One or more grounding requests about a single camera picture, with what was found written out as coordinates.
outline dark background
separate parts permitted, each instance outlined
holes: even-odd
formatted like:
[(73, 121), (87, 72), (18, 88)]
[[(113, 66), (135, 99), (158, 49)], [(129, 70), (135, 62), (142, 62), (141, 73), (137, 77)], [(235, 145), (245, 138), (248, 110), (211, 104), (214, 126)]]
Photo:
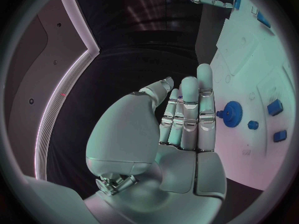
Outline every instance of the dark background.
[[(21, 1), (1, 1), (1, 28)], [(123, 95), (166, 76), (172, 76), (178, 87), (185, 76), (195, 74), (198, 65), (194, 45), (198, 29), (205, 24), (204, 17), (201, 17), (205, 8), (189, 0), (141, 1), (78, 0), (102, 52), (80, 77), (57, 118), (48, 155), (48, 168), (55, 171), (55, 175), (49, 175), (48, 179), (73, 188), (82, 198), (97, 191), (95, 177), (83, 165), (82, 153), (85, 153), (86, 140), (101, 114)], [(286, 8), (286, 13), (298, 27), (296, 0), (279, 0), (279, 3)], [(159, 108), (156, 112), (158, 121), (163, 115), (165, 104)], [(82, 123), (84, 129), (80, 126), (70, 127), (72, 123)], [(66, 140), (72, 149), (70, 146), (58, 148), (58, 144)], [(0, 181), (0, 220), (5, 223), (33, 222), (3, 178)], [(265, 223), (299, 222), (298, 183), (299, 178)], [(259, 194), (259, 190), (228, 180), (227, 203), (239, 205), (233, 208), (224, 205), (216, 220), (225, 223), (224, 219), (233, 218)]]

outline blue gear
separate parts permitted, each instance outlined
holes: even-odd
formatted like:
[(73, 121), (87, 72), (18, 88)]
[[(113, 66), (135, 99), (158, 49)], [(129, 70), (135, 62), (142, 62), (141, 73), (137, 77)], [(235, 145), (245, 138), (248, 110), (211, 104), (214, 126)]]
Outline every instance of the blue gear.
[(242, 106), (236, 101), (230, 101), (223, 111), (217, 113), (217, 116), (222, 118), (224, 124), (230, 128), (238, 126), (243, 116)]

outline gray wall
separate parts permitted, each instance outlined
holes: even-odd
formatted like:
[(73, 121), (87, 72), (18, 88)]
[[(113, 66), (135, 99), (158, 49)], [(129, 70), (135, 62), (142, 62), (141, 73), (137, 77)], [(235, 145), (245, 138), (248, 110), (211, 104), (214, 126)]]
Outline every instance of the gray wall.
[(34, 176), (36, 136), (46, 105), (63, 75), (86, 50), (61, 0), (51, 0), (15, 51), (5, 85), (5, 114), (11, 147), (25, 175)]

